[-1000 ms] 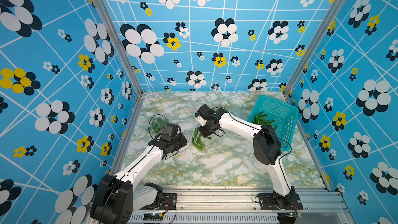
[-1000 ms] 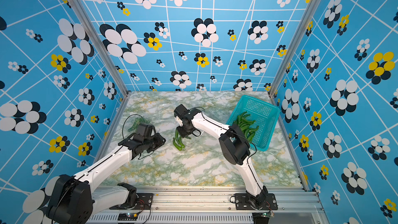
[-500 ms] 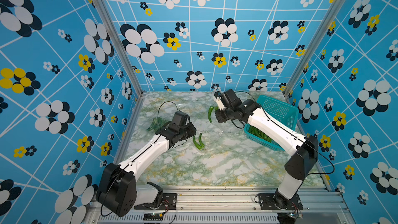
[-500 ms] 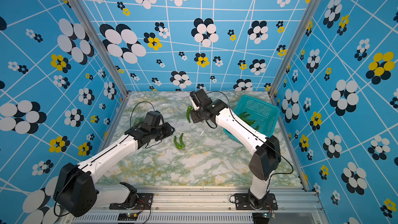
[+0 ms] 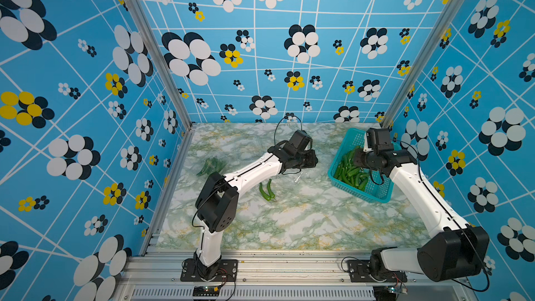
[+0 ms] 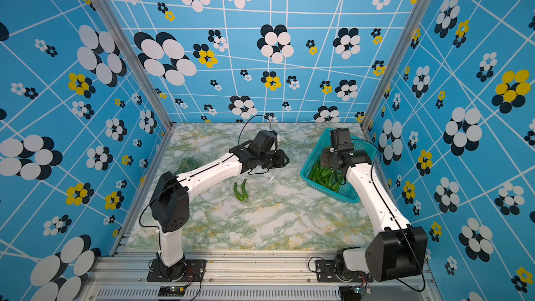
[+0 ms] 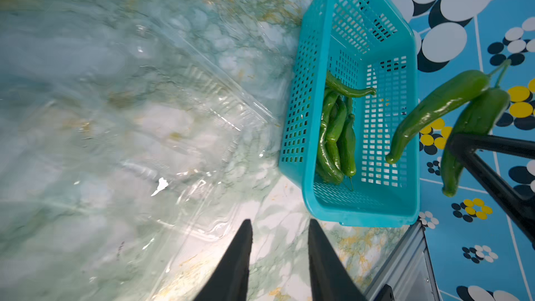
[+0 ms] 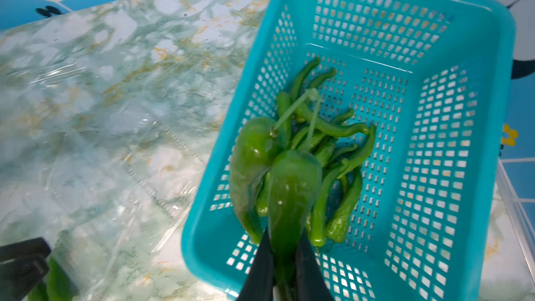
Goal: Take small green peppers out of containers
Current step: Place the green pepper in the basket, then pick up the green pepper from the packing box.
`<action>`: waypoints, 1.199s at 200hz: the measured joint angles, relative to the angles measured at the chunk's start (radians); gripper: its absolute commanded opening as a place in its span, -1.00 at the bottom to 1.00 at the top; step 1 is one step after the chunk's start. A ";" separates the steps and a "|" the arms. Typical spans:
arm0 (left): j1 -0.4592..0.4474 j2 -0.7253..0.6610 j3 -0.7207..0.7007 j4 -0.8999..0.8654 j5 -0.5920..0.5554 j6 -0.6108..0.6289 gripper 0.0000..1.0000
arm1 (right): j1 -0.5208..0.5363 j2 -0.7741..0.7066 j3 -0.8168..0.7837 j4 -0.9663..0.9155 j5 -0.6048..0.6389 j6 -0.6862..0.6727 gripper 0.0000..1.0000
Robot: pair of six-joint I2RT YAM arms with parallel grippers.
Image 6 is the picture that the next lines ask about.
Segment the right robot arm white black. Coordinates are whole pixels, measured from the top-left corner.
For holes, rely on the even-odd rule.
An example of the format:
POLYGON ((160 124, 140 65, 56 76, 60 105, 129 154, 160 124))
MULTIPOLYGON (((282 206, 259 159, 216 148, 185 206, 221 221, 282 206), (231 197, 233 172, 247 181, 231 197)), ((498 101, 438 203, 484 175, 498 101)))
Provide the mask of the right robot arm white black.
POLYGON ((337 273, 344 280, 369 273, 375 281, 423 274, 428 236, 403 216, 379 181, 375 163, 364 150, 324 149, 320 164, 341 171, 356 190, 375 233, 366 249, 337 251, 337 273))

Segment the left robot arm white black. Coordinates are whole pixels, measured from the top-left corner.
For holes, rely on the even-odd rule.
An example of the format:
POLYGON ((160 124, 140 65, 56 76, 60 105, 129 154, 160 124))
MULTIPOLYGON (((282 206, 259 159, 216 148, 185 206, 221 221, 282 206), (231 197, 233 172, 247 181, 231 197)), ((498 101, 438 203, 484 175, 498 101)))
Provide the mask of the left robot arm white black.
POLYGON ((192 171, 161 175, 149 202, 159 238, 155 271, 168 281, 184 276, 186 263, 182 228, 189 220, 190 204, 195 197, 228 178, 257 167, 278 169, 288 163, 289 158, 281 149, 255 155, 244 146, 237 146, 221 158, 192 171))

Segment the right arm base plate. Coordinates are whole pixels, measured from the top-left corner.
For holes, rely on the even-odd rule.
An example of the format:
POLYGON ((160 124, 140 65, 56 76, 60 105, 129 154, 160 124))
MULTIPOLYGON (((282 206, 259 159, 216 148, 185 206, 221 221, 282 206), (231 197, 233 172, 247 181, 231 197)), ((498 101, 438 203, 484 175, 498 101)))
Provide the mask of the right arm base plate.
POLYGON ((316 281, 318 283, 372 283, 373 277, 370 273, 352 273, 352 277, 345 277, 338 274, 334 260, 314 259, 314 269, 316 281))

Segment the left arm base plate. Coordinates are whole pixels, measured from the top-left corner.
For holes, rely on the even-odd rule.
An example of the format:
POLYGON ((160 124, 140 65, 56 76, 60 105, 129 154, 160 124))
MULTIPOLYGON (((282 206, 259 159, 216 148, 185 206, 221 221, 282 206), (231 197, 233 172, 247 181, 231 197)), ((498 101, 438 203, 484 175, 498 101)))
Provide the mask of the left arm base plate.
POLYGON ((171 267, 167 267, 160 259, 149 263, 149 282, 200 282, 206 272, 207 260, 181 259, 171 267))

